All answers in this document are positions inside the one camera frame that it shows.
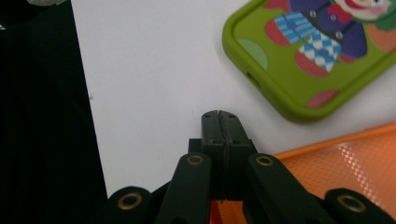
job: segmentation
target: orange mesh bag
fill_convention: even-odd
[[[311,193],[352,189],[396,219],[396,124],[276,155]],[[245,224],[242,203],[213,202],[212,224]]]

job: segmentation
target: blue checkered pattern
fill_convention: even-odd
[[[275,23],[291,44],[312,35],[317,29],[301,13],[290,13],[276,17]]]
[[[340,50],[339,43],[319,31],[314,32],[308,42],[299,49],[306,58],[328,72],[336,63]]]

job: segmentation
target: black surface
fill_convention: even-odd
[[[0,222],[86,223],[106,189],[70,2],[0,31],[0,88]]]
[[[336,223],[276,157],[253,154],[248,159],[246,176],[247,190],[254,193],[247,194],[245,207],[251,216],[265,211],[267,217],[259,218],[263,223]]]
[[[3,27],[29,21],[34,16],[35,10],[26,0],[0,0],[0,24]]]
[[[211,165],[203,153],[180,158],[155,224],[209,223]]]
[[[330,214],[343,224],[395,224],[380,207],[363,195],[350,189],[332,189],[326,193],[325,206]]]

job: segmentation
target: white table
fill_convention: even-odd
[[[169,181],[210,110],[237,115],[271,154],[396,120],[395,66],[326,119],[281,117],[222,49],[224,22],[247,2],[72,2],[109,195]]]

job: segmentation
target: rubber case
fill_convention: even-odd
[[[374,127],[275,156],[306,190],[323,199],[352,189],[396,219],[396,123]],[[212,224],[246,224],[241,202],[213,202]]]
[[[285,118],[322,119],[396,62],[396,0],[363,2],[252,0],[224,51]]]

